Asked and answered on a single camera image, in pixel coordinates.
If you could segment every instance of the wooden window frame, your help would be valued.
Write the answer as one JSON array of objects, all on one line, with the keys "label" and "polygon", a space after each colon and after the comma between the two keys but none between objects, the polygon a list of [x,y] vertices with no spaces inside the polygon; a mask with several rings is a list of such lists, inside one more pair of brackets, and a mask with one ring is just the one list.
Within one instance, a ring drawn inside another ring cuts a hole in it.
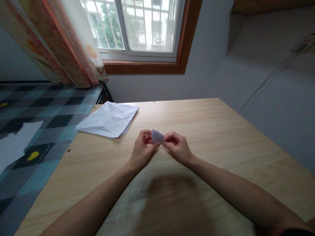
[{"label": "wooden window frame", "polygon": [[185,74],[202,0],[186,0],[176,62],[103,61],[107,74]]}]

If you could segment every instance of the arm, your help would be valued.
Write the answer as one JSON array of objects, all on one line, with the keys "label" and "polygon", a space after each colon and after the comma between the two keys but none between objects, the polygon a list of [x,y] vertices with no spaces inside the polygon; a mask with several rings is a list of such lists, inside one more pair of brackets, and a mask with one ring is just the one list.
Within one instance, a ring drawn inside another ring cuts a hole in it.
[{"label": "arm", "polygon": [[288,228],[311,229],[289,208],[257,185],[195,157],[186,138],[170,132],[162,143],[176,160],[191,169],[248,219],[271,235]]},{"label": "arm", "polygon": [[94,235],[131,180],[152,158],[159,144],[151,143],[151,131],[142,130],[128,163],[61,215],[41,235]]}]

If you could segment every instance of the wooden table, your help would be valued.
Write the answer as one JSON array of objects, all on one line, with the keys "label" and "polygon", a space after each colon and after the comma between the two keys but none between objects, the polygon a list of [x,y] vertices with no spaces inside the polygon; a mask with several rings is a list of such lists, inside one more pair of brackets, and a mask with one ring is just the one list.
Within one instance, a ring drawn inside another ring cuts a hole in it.
[{"label": "wooden table", "polygon": [[[315,217],[311,173],[220,99],[130,104],[140,110],[124,137],[114,140],[77,134],[17,235],[41,233],[121,168],[139,131],[152,128],[186,136],[196,156],[258,184],[303,220]],[[176,234],[253,235],[254,229],[249,220],[160,147],[121,195],[98,235]]]}]

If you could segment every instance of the hand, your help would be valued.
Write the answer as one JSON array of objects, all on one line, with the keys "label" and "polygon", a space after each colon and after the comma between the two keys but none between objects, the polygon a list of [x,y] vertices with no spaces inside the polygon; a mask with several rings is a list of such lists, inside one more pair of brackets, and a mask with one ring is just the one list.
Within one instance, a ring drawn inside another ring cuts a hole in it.
[{"label": "hand", "polygon": [[144,168],[160,145],[160,143],[152,144],[151,130],[141,130],[136,139],[129,163],[135,168]]},{"label": "hand", "polygon": [[184,136],[172,131],[164,135],[165,142],[162,143],[181,164],[188,165],[196,158],[190,151],[187,140]]}]

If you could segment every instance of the finger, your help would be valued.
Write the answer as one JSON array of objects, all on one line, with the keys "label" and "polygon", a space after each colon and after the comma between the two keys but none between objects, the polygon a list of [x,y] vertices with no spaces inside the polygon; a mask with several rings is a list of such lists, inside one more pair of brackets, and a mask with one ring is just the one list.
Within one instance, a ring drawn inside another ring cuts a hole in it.
[{"label": "finger", "polygon": [[144,140],[145,140],[145,141],[148,141],[149,139],[151,139],[150,135],[146,134],[146,135],[144,136]]},{"label": "finger", "polygon": [[142,138],[144,138],[144,136],[146,135],[146,134],[149,134],[149,135],[151,135],[151,130],[149,130],[149,129],[142,129],[142,130],[140,130],[140,133],[139,133],[139,136],[140,137],[142,137]]},{"label": "finger", "polygon": [[176,139],[176,140],[181,140],[182,137],[183,137],[183,136],[181,136],[181,135],[179,135],[178,133],[172,131],[172,132],[169,132],[169,133],[165,134],[164,139],[165,139],[165,140],[168,140],[168,139],[173,138],[173,139]]},{"label": "finger", "polygon": [[173,148],[174,148],[174,144],[172,144],[172,143],[163,142],[162,145],[163,145],[164,147],[166,147],[166,149],[168,149],[168,150],[170,150],[170,151],[172,151]]},{"label": "finger", "polygon": [[150,153],[153,153],[157,150],[157,148],[161,145],[160,142],[157,143],[153,143],[152,145],[150,145],[148,148],[150,150]]}]

